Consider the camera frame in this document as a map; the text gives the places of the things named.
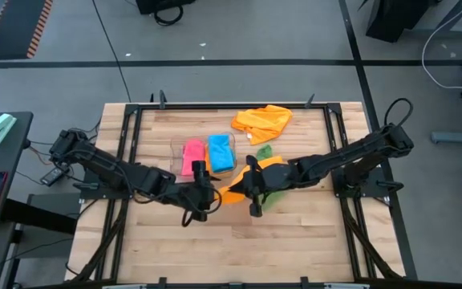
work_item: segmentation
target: pink cloth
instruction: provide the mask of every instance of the pink cloth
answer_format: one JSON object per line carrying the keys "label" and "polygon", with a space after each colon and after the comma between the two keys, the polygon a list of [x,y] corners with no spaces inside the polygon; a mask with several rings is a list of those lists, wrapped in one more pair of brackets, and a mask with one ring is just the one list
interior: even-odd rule
{"label": "pink cloth", "polygon": [[205,143],[200,140],[189,140],[184,145],[182,176],[192,176],[192,162],[205,160]]}

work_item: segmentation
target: green object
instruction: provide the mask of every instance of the green object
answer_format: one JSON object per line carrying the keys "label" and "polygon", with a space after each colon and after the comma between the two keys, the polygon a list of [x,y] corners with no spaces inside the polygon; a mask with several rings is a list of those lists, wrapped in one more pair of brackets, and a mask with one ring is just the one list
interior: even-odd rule
{"label": "green object", "polygon": [[258,161],[263,161],[263,160],[271,158],[273,156],[274,156],[274,154],[272,153],[272,147],[270,146],[270,144],[265,144],[256,153],[256,158],[257,158]]}
{"label": "green object", "polygon": [[266,198],[265,204],[263,204],[261,207],[264,212],[268,212],[272,207],[274,206],[275,203],[277,203],[279,200],[284,198],[287,194],[287,191],[282,191],[282,192],[273,192],[269,195],[268,198]]}
{"label": "green object", "polygon": [[[256,158],[258,161],[262,161],[273,157],[274,153],[272,152],[272,147],[270,144],[265,144],[261,149],[259,149],[256,153]],[[265,204],[262,205],[263,211],[268,212],[272,206],[280,199],[286,196],[286,192],[273,192],[266,198]]]}

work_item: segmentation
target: gray concrete floor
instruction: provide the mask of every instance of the gray concrete floor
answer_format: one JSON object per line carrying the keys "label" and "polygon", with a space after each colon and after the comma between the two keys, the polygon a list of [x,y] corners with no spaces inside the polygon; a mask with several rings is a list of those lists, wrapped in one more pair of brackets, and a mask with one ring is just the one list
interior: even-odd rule
{"label": "gray concrete floor", "polygon": [[[364,36],[371,7],[357,11],[360,2],[346,1],[363,59],[419,59],[425,39],[405,35],[390,44]],[[96,3],[122,61],[352,59],[336,0],[199,0],[172,27],[157,26],[124,0]],[[435,26],[455,3],[443,0],[419,26]],[[462,59],[462,39],[437,39],[428,57],[450,59],[452,52]],[[56,0],[38,53],[28,61],[112,60],[91,0]],[[460,67],[431,71],[444,83],[462,84]],[[183,102],[306,100],[312,93],[315,101],[363,101],[354,67],[126,67],[123,73],[133,101],[148,101],[159,89],[169,101]],[[462,282],[462,145],[429,140],[431,131],[462,131],[459,92],[438,88],[421,67],[366,67],[366,73],[380,119],[396,98],[415,105],[405,125],[415,150],[391,164],[406,186],[399,198],[419,278]],[[32,111],[32,140],[51,142],[62,128],[91,128],[104,103],[127,100],[117,68],[0,69],[0,112]],[[49,169],[29,151],[18,167],[35,179]],[[82,176],[79,168],[76,174]],[[74,191],[68,181],[48,189],[16,176],[10,196],[25,201],[29,193]],[[57,283],[65,261],[26,260],[18,281]]]}

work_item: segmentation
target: white cable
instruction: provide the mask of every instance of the white cable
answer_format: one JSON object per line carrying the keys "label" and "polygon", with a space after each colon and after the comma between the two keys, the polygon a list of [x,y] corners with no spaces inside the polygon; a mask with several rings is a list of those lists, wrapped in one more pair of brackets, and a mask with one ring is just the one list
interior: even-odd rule
{"label": "white cable", "polygon": [[429,72],[429,70],[425,67],[425,51],[427,50],[427,45],[429,44],[429,42],[431,42],[431,39],[432,37],[434,37],[434,35],[436,33],[438,33],[443,27],[447,26],[450,22],[454,21],[456,18],[458,18],[459,16],[462,15],[462,11],[460,13],[458,13],[456,16],[450,18],[450,20],[448,20],[444,25],[438,27],[432,34],[431,36],[429,37],[429,39],[427,40],[427,42],[425,43],[425,45],[423,46],[423,51],[422,51],[422,67],[423,69],[425,70],[425,72],[427,72],[427,74],[429,75],[429,77],[431,77],[432,81],[434,81],[436,84],[438,84],[440,87],[442,88],[447,88],[447,89],[462,89],[462,87],[450,87],[450,86],[446,86],[446,85],[443,85],[441,83],[438,82],[438,80],[436,80],[434,78],[434,76],[432,76],[431,72]]}

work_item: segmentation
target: blue cloth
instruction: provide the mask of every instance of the blue cloth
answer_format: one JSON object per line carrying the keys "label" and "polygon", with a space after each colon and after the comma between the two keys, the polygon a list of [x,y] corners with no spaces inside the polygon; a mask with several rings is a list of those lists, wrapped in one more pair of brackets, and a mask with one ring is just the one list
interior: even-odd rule
{"label": "blue cloth", "polygon": [[214,173],[234,169],[234,154],[229,147],[229,135],[208,136],[209,162]]}

